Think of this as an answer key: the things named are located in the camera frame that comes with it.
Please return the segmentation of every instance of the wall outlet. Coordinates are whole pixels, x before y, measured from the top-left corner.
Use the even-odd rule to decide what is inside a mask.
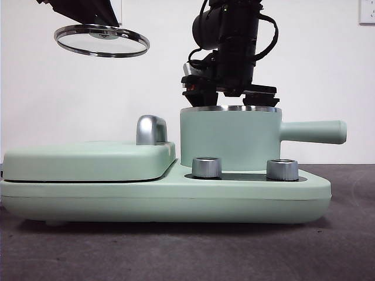
[[[361,25],[375,25],[375,0],[359,1],[359,23]]]

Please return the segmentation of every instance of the white wall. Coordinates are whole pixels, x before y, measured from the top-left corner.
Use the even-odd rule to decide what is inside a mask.
[[[182,64],[196,47],[191,25],[202,0],[128,0],[125,27],[147,36],[150,51],[103,59],[61,49],[55,29],[72,24],[31,0],[2,0],[2,149],[94,140],[131,140],[143,114],[167,120],[179,145]],[[357,0],[264,0],[280,40],[255,69],[275,85],[285,121],[342,119],[345,145],[284,143],[301,163],[375,163],[375,26],[358,25]],[[262,23],[258,49],[272,38]],[[239,99],[220,99],[240,104]]]

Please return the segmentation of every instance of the stainless steel rim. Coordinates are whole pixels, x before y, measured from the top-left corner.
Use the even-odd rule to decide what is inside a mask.
[[[105,52],[92,52],[89,50],[83,50],[79,48],[74,48],[71,46],[68,46],[66,44],[63,44],[59,41],[62,37],[68,36],[68,35],[74,35],[74,34],[95,34],[95,35],[106,35],[106,36],[116,36],[121,37],[124,39],[129,39],[136,41],[143,46],[145,46],[145,50],[139,51],[139,52],[132,52],[132,53],[105,53]],[[148,51],[150,48],[150,42],[149,40],[143,36],[140,35],[137,32],[133,32],[131,30],[127,29],[121,29],[121,28],[115,28],[112,26],[106,26],[106,25],[70,25],[65,26],[63,28],[58,29],[54,32],[54,39],[57,42],[57,44],[71,52],[75,52],[78,54],[85,54],[88,56],[95,56],[95,57],[137,57],[140,56]]]
[[[181,110],[181,113],[197,111],[263,111],[281,113],[281,109],[277,107],[259,107],[255,105],[218,105],[215,107],[189,107],[183,108]]]

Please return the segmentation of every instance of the mini kitchen appliance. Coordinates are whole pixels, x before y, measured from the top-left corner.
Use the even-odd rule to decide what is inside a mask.
[[[60,0],[56,12],[81,23],[56,31],[76,53],[134,57],[148,39],[123,29],[110,1]],[[261,0],[210,0],[193,23],[199,48],[184,65],[181,159],[165,120],[140,117],[134,142],[86,142],[19,148],[5,154],[1,201],[10,212],[59,225],[67,221],[303,223],[324,215],[330,183],[280,159],[282,141],[341,144],[342,121],[282,122],[277,89],[252,83],[256,61],[276,45],[278,27]],[[275,27],[256,54],[258,22]],[[203,60],[194,53],[212,52]],[[217,104],[218,92],[244,95],[243,105]]]

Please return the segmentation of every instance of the robotic arm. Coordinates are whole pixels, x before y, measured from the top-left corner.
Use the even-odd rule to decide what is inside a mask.
[[[191,52],[184,66],[186,76],[182,83],[186,87],[183,95],[194,107],[211,106],[217,103],[217,91],[227,97],[245,94],[244,105],[274,107],[279,99],[274,98],[275,87],[252,84],[255,62],[265,57],[276,45],[278,28],[269,16],[262,15],[261,0],[210,0],[210,9],[204,11],[193,23],[193,36],[199,49]],[[261,53],[255,54],[259,20],[275,26],[271,44]],[[203,60],[192,60],[193,53],[213,50]]]
[[[125,38],[131,40],[147,41],[141,35],[137,36],[138,34],[134,32],[118,28],[119,23],[110,0],[37,1],[51,4],[55,12],[84,24],[85,32],[96,37],[97,40],[126,36]],[[252,84],[256,61],[265,57],[275,47],[278,40],[276,22],[260,13],[263,9],[261,1],[204,0],[200,14],[193,23],[193,37],[199,48],[189,55],[184,65],[186,76],[182,78],[183,86],[186,88],[183,95],[193,107],[216,105],[217,92],[223,92],[227,97],[239,97],[244,94],[246,96],[243,99],[244,105],[274,107],[278,103],[279,99],[274,98],[277,92],[275,87]],[[207,3],[210,9],[205,12]],[[255,54],[259,20],[271,22],[275,26],[275,35],[271,44],[263,52]],[[93,29],[90,27],[87,29],[86,27],[90,25],[96,26]],[[101,37],[97,36],[100,28],[103,29]],[[203,60],[193,60],[193,54],[201,50],[212,50],[212,52]],[[133,54],[140,55],[145,52],[146,50]],[[86,54],[116,57],[108,53],[88,52]]]

